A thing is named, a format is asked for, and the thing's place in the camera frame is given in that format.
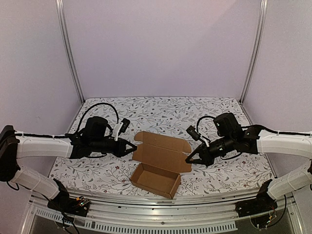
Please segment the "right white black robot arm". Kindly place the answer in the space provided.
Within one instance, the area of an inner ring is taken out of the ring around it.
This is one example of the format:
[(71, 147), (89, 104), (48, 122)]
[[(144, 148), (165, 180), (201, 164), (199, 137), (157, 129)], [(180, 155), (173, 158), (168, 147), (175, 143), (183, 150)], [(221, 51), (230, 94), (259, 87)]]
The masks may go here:
[(257, 124), (241, 126), (233, 113), (223, 113), (214, 117), (213, 123), (219, 136), (215, 141), (202, 137), (197, 127), (187, 128), (187, 133), (195, 141), (201, 141), (201, 144), (189, 154), (186, 163), (211, 166), (215, 158), (232, 151), (253, 155), (275, 153), (308, 159), (302, 166), (286, 175), (263, 183), (252, 202), (255, 212), (263, 212), (279, 197), (312, 183), (311, 133), (277, 131)]

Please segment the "brown cardboard box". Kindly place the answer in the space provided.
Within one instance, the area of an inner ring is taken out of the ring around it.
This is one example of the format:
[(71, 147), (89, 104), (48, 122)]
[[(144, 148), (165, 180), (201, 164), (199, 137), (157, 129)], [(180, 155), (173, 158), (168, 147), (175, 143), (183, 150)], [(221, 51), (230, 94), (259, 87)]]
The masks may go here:
[(189, 173), (186, 163), (192, 149), (188, 141), (146, 131), (136, 133), (141, 142), (132, 159), (139, 165), (130, 177), (132, 185), (168, 199), (173, 199), (181, 182), (181, 174)]

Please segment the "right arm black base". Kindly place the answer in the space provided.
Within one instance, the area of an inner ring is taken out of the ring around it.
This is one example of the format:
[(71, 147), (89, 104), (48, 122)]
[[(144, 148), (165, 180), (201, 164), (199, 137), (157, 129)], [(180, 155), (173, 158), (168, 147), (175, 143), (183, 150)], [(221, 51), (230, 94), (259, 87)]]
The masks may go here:
[(268, 229), (269, 227), (275, 226), (281, 221), (286, 212), (287, 197), (284, 195), (284, 209), (282, 215), (275, 223), (272, 223), (272, 220), (277, 218), (277, 202), (267, 193), (271, 182), (272, 179), (264, 182), (255, 198), (235, 203), (235, 211), (238, 213), (239, 217), (246, 217), (272, 211), (271, 214), (261, 215), (250, 219), (251, 224), (258, 230)]

